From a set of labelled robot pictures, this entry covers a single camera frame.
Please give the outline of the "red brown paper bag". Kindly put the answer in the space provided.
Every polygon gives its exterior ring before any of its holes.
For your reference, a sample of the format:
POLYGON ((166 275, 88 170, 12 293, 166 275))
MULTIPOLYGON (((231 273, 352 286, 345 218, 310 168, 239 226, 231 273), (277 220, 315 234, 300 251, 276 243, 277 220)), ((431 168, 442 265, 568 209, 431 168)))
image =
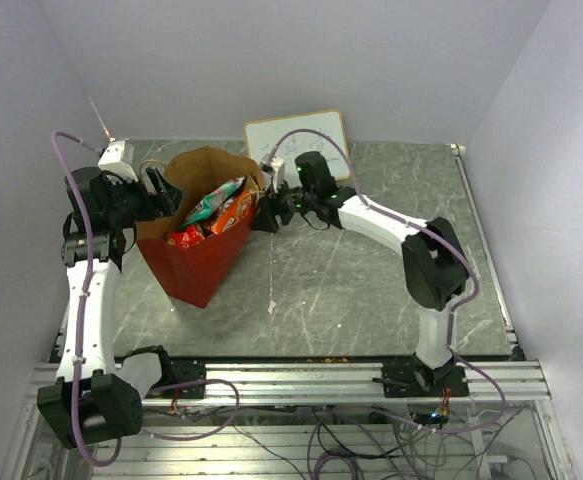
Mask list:
POLYGON ((265 186, 256 161, 215 147, 178 154, 167 164, 165 179, 185 193, 179 210, 172 217, 136 224, 136 244, 167 295, 204 308, 228 274, 251 233, 256 207, 237 225, 189 248, 169 244, 167 235, 177 230, 204 195, 241 176, 265 186))

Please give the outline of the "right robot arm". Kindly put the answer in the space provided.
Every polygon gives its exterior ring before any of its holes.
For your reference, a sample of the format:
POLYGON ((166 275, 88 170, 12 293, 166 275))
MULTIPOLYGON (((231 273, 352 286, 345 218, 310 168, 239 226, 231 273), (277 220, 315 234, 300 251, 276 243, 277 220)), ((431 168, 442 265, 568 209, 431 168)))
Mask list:
POLYGON ((436 394, 454 367, 453 301, 469 279, 466 257, 451 223, 437 217, 424 221, 388 210, 349 186, 339 186, 318 152, 295 160, 300 184, 284 179, 285 161, 272 157, 260 163, 268 177, 254 231, 276 233, 294 215, 313 214, 324 224, 364 235, 399 254, 411 299, 419 306, 418 343, 413 387, 421 394, 436 394))

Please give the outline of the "red snack mix bag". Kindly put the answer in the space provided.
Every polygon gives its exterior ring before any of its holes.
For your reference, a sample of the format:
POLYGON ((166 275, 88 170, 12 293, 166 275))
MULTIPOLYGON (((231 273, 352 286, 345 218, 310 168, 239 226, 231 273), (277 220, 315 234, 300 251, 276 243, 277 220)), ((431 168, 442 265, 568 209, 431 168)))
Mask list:
POLYGON ((205 238, 203 227, 199 223, 192 223, 181 231, 169 233, 166 242, 180 249, 188 249, 203 242, 205 238))

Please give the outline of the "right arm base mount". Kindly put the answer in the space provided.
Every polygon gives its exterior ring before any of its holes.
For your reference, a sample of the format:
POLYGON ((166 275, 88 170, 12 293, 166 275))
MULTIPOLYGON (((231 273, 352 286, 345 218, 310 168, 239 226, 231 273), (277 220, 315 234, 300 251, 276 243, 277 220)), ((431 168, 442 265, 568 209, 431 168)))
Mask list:
POLYGON ((431 369, 416 357, 396 357, 383 363, 380 373, 372 381, 382 386, 385 398, 469 395, 465 370, 456 365, 454 360, 431 369))

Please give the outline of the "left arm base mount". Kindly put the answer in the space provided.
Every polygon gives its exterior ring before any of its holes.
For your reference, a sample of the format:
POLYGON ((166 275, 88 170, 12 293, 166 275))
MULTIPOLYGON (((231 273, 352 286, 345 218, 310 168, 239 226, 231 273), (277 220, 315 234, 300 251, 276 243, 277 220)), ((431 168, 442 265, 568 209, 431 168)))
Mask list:
POLYGON ((164 360, 157 353, 143 353, 126 358, 118 376, 133 386, 141 399, 166 398, 202 399, 206 371, 192 362, 164 360))

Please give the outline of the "teal Fox's candy bag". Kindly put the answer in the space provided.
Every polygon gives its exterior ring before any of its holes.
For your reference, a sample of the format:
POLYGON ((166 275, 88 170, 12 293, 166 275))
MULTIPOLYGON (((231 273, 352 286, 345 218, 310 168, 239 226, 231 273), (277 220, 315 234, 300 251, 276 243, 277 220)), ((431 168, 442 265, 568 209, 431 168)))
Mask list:
POLYGON ((193 223, 210 218, 231 195, 242 187, 244 181, 245 177, 232 178, 205 195, 187 214, 179 229, 184 230, 193 223))

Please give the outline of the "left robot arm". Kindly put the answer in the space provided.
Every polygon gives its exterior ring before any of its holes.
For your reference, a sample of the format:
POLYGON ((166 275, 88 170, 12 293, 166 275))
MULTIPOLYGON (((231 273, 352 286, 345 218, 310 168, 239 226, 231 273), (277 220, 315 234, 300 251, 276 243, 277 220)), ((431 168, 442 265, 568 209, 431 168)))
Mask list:
POLYGON ((69 281, 69 313, 55 382, 39 389, 37 407, 67 449, 135 435, 142 426, 142 399, 163 397, 175 373, 160 346, 133 350, 117 360, 111 322, 115 293, 127 250, 125 230, 137 223, 170 217, 184 198, 160 171, 146 171, 149 183, 134 174, 83 167, 67 179, 72 212, 63 225, 61 249, 69 281))

